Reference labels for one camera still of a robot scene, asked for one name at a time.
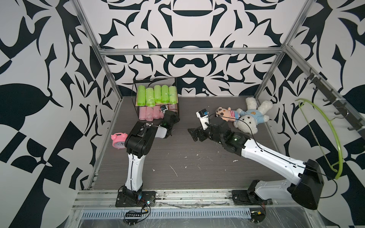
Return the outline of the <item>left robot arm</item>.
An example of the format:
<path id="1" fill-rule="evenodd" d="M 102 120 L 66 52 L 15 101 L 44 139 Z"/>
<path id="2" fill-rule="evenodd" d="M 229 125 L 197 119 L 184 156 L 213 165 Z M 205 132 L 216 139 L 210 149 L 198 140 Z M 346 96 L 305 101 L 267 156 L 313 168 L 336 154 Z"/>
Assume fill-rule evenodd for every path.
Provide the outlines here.
<path id="1" fill-rule="evenodd" d="M 122 193 L 132 199 L 140 200 L 142 197 L 142 174 L 144 161 L 150 152 L 155 138 L 167 138 L 172 135 L 173 126 L 180 121 L 177 112 L 168 110 L 164 113 L 159 125 L 137 121 L 125 141 L 128 154 L 127 180 L 122 188 Z"/>

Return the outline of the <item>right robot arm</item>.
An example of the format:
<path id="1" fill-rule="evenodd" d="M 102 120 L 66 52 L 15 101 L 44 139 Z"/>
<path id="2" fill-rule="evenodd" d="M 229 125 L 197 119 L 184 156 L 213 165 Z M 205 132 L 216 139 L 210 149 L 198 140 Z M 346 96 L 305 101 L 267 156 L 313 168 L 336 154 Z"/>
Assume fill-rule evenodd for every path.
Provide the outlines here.
<path id="1" fill-rule="evenodd" d="M 226 121 L 217 117 L 188 132 L 194 141 L 212 140 L 226 151 L 256 161 L 284 177 L 277 181 L 253 180 L 247 190 L 233 192 L 236 204 L 261 205 L 272 199 L 293 199 L 304 208 L 318 208 L 324 180 L 316 161 L 287 157 L 242 132 L 232 131 Z"/>

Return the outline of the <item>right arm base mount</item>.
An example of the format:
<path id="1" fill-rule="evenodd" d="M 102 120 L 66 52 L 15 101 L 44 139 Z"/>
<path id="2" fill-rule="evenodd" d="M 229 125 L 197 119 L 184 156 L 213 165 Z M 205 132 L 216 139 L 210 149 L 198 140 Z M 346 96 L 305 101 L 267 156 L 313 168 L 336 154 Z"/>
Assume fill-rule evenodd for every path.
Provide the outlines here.
<path id="1" fill-rule="evenodd" d="M 263 200 L 255 193 L 249 193 L 248 190 L 232 190 L 232 200 L 234 205 L 272 205 L 272 199 Z"/>

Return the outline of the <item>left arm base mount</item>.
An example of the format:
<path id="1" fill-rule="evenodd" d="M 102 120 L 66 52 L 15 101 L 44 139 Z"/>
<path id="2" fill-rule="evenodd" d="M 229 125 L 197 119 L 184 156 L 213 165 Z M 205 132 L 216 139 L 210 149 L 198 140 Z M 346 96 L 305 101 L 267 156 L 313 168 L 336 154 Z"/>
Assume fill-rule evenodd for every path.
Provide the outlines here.
<path id="1" fill-rule="evenodd" d="M 155 203 L 155 201 L 155 191 L 132 193 L 131 191 L 127 190 L 126 192 L 118 192 L 115 206 L 117 208 L 141 207 L 144 203 Z"/>

